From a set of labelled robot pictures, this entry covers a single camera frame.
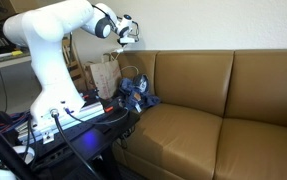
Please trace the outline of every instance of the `black cable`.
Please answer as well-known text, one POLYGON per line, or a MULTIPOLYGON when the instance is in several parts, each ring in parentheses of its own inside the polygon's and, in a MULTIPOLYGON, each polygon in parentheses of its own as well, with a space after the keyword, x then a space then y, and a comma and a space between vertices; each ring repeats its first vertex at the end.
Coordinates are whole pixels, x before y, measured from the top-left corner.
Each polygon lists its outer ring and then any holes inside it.
POLYGON ((130 129, 128 129, 127 131, 125 131, 125 132, 121 135, 121 137, 118 138, 118 139, 120 140, 120 142, 118 142, 118 141, 116 140, 116 143, 117 143, 122 149, 127 149, 126 139, 129 138, 134 131, 135 131, 135 125, 132 126, 130 129))
POLYGON ((82 163, 93 173, 93 175, 95 176, 96 179, 102 179, 93 169, 92 167, 86 162, 86 160, 76 151, 76 149, 73 147, 73 145, 71 144, 71 142, 65 137, 64 133, 63 133, 63 129, 60 125, 59 122, 59 118, 58 118, 58 114, 52 114, 52 117, 55 120, 55 124, 57 126, 57 129, 59 130, 62 138, 64 139, 64 141, 66 142, 66 144, 70 147, 70 149, 73 151, 73 153, 82 161, 82 163))
POLYGON ((139 34, 140 34, 140 30, 139 30, 139 24, 135 21, 133 21, 133 23, 136 25, 136 34, 130 34, 131 36, 135 36, 136 37, 136 41, 139 41, 139 34))
POLYGON ((119 118, 117 118, 117 119, 114 119, 114 120, 108 121, 108 122, 90 122, 90 121, 89 121, 90 119, 83 121, 83 120, 81 120, 81 119, 76 118, 75 116, 73 116, 73 115, 72 115, 71 113, 69 113, 68 111, 67 111, 67 114, 68 114, 69 116, 71 116, 74 120, 79 121, 79 122, 82 122, 82 123, 93 124, 93 125, 95 125, 95 124, 112 124, 112 123, 115 123, 115 122, 120 121, 121 119, 123 119, 125 116, 127 116, 127 115, 129 114, 129 110, 128 110, 128 109, 125 109, 125 110, 126 110, 126 112, 125 112, 125 114, 124 114, 122 117, 119 117, 119 118))
POLYGON ((73 35, 72 35, 72 32, 70 32, 70 52, 68 53, 68 61, 69 61, 69 64, 68 64, 68 67, 69 67, 69 72, 71 70, 71 64, 72 64, 72 59, 74 59, 74 54, 73 54, 73 35))
POLYGON ((110 20, 110 22, 113 24, 114 28, 116 28, 116 25, 115 25, 115 23, 112 21, 112 19, 111 19, 111 17, 110 17, 109 14, 107 14, 107 13, 104 12, 101 8, 99 8, 99 7, 95 6, 95 5, 92 5, 92 7, 96 8, 96 9, 100 10, 102 13, 104 13, 105 16, 108 17, 108 19, 110 20))
POLYGON ((7 100, 7 91, 6 91, 6 88, 5 88, 5 83, 4 83, 4 79, 3 79, 3 75, 2 75, 2 72, 1 72, 1 68, 0 68, 0 77, 1 77, 1 81, 2 81, 2 87, 3 87, 3 91, 4 91, 4 95, 5 95, 5 109, 4 109, 4 112, 7 111, 7 104, 8 104, 8 100, 7 100))
POLYGON ((31 128, 29 128, 30 126, 31 126, 31 118, 27 120, 27 142, 26 142, 24 156, 23 156, 24 162, 25 162, 25 158, 27 155, 27 150, 29 149, 29 146, 30 146, 30 129, 31 129, 31 128))
POLYGON ((32 162, 31 162, 31 168, 33 169, 33 166, 35 164, 35 160, 37 158, 37 142, 36 142, 36 138, 35 138, 34 132, 32 130, 32 127, 29 126, 29 128, 30 128, 30 131, 31 131, 31 134, 32 134, 32 137, 33 137, 33 141, 34 141, 34 158, 33 158, 32 162))

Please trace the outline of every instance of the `couch backrest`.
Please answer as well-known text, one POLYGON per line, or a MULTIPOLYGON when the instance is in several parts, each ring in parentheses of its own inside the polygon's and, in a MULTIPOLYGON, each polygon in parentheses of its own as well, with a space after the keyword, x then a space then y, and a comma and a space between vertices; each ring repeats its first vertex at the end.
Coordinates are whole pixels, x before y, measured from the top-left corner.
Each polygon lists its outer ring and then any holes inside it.
POLYGON ((119 54, 117 60, 121 68, 122 77, 133 79, 137 75, 136 67, 140 74, 146 74, 150 82, 150 93, 154 91, 155 58, 158 51, 129 51, 119 54))
POLYGON ((155 93, 163 103, 223 116, 233 51, 161 51, 155 93))
POLYGON ((287 126, 287 50, 235 51, 225 117, 287 126))

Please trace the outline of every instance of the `cable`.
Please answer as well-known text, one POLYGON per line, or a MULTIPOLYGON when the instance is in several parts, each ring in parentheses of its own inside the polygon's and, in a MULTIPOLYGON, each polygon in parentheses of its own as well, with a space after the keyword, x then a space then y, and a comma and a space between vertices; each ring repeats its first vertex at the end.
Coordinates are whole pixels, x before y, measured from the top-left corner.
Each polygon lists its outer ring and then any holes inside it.
POLYGON ((123 119, 125 116, 127 116, 127 115, 129 114, 129 110, 126 109, 126 112, 125 112, 125 114, 124 114, 122 117, 119 117, 119 118, 117 118, 117 119, 114 119, 114 120, 108 121, 108 122, 89 122, 90 119, 83 121, 83 120, 81 120, 81 119, 78 119, 78 118, 74 117, 68 110, 66 110, 66 113, 67 113, 69 116, 71 116, 71 117, 72 117, 74 120, 76 120, 76 121, 79 121, 79 122, 81 122, 81 123, 87 123, 87 124, 93 124, 93 125, 95 125, 95 124, 112 124, 112 123, 118 122, 119 120, 123 119))
POLYGON ((21 115, 21 114, 22 113, 15 113, 15 114, 10 115, 11 119, 15 119, 15 120, 10 125, 0 124, 0 132, 1 133, 9 132, 9 131, 15 129, 17 126, 21 125, 23 122, 27 121, 27 118, 29 117, 30 112, 25 111, 25 112, 23 112, 23 115, 21 115))
POLYGON ((125 66, 124 68, 121 69, 121 71, 123 71, 126 68, 134 68, 136 70, 136 75, 138 75, 140 73, 139 69, 137 67, 135 67, 135 66, 125 66))
POLYGON ((2 75, 2 72, 1 72, 1 68, 0 68, 0 77, 1 77, 1 81, 2 81, 2 86, 3 86, 3 91, 4 91, 4 95, 5 95, 5 109, 4 109, 4 112, 7 111, 7 91, 6 91, 6 88, 5 88, 5 83, 4 83, 4 79, 3 79, 3 75, 2 75))
POLYGON ((34 141, 34 158, 31 162, 31 168, 33 169, 33 166, 35 164, 35 160, 36 160, 36 157, 37 157, 37 142, 36 142, 36 138, 35 138, 35 135, 34 135, 34 132, 32 130, 32 127, 29 126, 28 128, 30 128, 30 131, 31 131, 31 134, 32 134, 32 137, 33 137, 33 141, 34 141))
POLYGON ((26 142, 26 147, 24 151, 23 161, 25 161, 27 150, 29 149, 29 146, 30 146, 30 129, 31 129, 29 128, 30 126, 31 126, 31 119, 27 121, 27 142, 26 142))
POLYGON ((73 33, 70 32, 70 56, 69 56, 69 65, 72 63, 72 59, 74 59, 74 54, 73 54, 73 33))
POLYGON ((135 131, 135 125, 132 126, 130 129, 128 129, 127 131, 125 131, 121 135, 121 137, 118 138, 120 142, 118 142, 117 140, 115 141, 117 145, 119 145, 122 149, 127 149, 126 139, 129 138, 134 131, 135 131))
POLYGON ((114 51, 112 51, 112 52, 109 53, 109 55, 112 57, 113 61, 117 60, 117 58, 119 57, 119 55, 121 54, 121 52, 124 51, 124 49, 126 48, 126 46, 127 46, 127 44, 124 45, 122 48, 116 49, 116 50, 114 50, 114 51), (113 52, 117 52, 117 55, 116 55, 115 58, 114 58, 113 55, 112 55, 113 52))
POLYGON ((71 142, 65 137, 64 133, 63 133, 63 129, 60 125, 59 122, 59 114, 57 112, 57 110, 52 110, 51 111, 51 115, 55 120, 55 124, 57 126, 57 129, 59 130, 62 138, 64 139, 64 141, 66 142, 66 144, 70 147, 70 149, 73 151, 73 153, 82 161, 82 163, 93 173, 93 175, 95 176, 96 179, 102 179, 93 169, 92 167, 86 162, 86 160, 76 151, 76 149, 73 147, 73 145, 71 144, 71 142))
POLYGON ((139 34, 140 34, 139 24, 135 21, 133 21, 133 23, 136 25, 136 34, 130 34, 130 35, 135 36, 136 41, 138 42, 140 40, 140 38, 139 38, 139 34))
POLYGON ((100 10, 102 13, 104 13, 105 16, 108 17, 109 21, 113 24, 113 26, 114 26, 113 29, 116 28, 116 25, 115 25, 115 23, 113 22, 113 20, 111 19, 111 17, 110 17, 109 14, 107 14, 107 13, 104 12, 101 8, 99 8, 99 7, 95 6, 95 5, 92 5, 92 7, 96 8, 96 9, 100 10))

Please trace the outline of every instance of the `couch seam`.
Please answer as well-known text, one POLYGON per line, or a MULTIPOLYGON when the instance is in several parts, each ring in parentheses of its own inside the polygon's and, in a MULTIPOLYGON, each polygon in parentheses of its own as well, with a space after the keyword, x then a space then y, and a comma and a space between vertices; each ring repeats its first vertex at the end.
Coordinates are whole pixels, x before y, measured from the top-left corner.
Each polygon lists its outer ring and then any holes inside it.
POLYGON ((220 140, 222 136, 222 129, 223 129, 223 123, 225 119, 225 114, 226 114, 226 108, 229 100, 229 94, 230 94, 230 87, 231 87, 231 80, 232 80, 232 73, 233 73, 233 68, 234 68, 234 60, 235 60, 235 51, 233 51, 233 58, 232 58, 232 65, 231 65, 231 71, 230 71, 230 78, 228 81, 228 88, 227 88, 227 93, 226 93, 226 100, 225 100, 225 105, 224 105, 224 111, 223 111, 223 116, 222 116, 222 123, 221 127, 219 130, 218 138, 217 138, 217 146, 216 146, 216 154, 215 154, 215 164, 214 164, 214 171, 213 171, 213 177, 212 179, 215 180, 215 175, 216 175, 216 170, 217 170, 217 161, 218 161, 218 152, 219 152, 219 147, 220 147, 220 140))
POLYGON ((156 93, 156 78, 155 78, 155 76, 156 76, 156 59, 157 59, 157 56, 159 55, 159 53, 160 53, 161 51, 157 51, 156 53, 155 53, 155 56, 154 56, 154 69, 153 69, 153 87, 154 87, 154 95, 155 96, 157 96, 157 93, 156 93))

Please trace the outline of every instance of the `black stand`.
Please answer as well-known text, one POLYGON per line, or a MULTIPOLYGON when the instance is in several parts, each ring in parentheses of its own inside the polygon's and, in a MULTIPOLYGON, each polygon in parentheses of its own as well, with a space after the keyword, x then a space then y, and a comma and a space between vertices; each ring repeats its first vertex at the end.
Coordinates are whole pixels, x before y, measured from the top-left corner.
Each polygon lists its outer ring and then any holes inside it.
POLYGON ((0 160, 20 179, 37 179, 23 159, 0 134, 0 160))
POLYGON ((121 180, 122 176, 117 167, 111 146, 102 151, 101 156, 103 158, 104 167, 108 170, 106 173, 107 179, 121 180))

